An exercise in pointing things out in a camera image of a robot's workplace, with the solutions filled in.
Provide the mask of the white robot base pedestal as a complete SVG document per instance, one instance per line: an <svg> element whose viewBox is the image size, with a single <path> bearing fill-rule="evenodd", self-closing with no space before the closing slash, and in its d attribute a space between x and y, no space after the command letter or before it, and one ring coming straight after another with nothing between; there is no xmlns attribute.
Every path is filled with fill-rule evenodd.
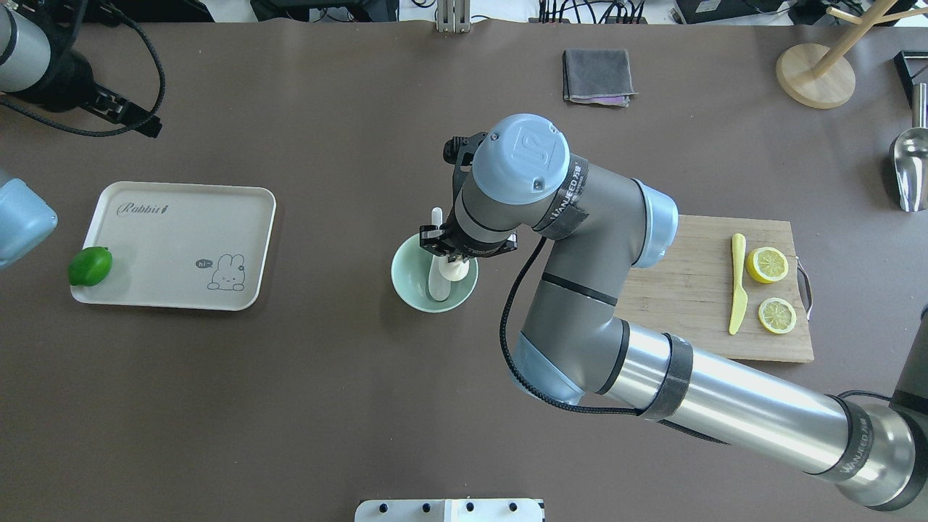
<svg viewBox="0 0 928 522"><path fill-rule="evenodd" d="M544 501L462 498L362 501L355 521L544 521Z"/></svg>

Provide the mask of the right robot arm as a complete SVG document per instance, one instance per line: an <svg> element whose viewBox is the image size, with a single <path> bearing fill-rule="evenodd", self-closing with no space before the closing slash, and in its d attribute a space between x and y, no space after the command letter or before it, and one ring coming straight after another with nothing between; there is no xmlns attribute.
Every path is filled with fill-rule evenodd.
<svg viewBox="0 0 928 522"><path fill-rule="evenodd" d="M745 241L732 240L730 282L696 248L693 268L641 278L673 244L673 199L573 153L538 115L513 115L489 132L447 140L453 205L420 228L420 247L450 261L496 257L528 227L552 249L508 349L515 381L560 409L629 414L710 442L732 444L837 486L852 502L926 519L926 317L890 397L861 404L852 391L822 394L716 355L684 337L697 320L720 327L721 302L743 297Z"/></svg>

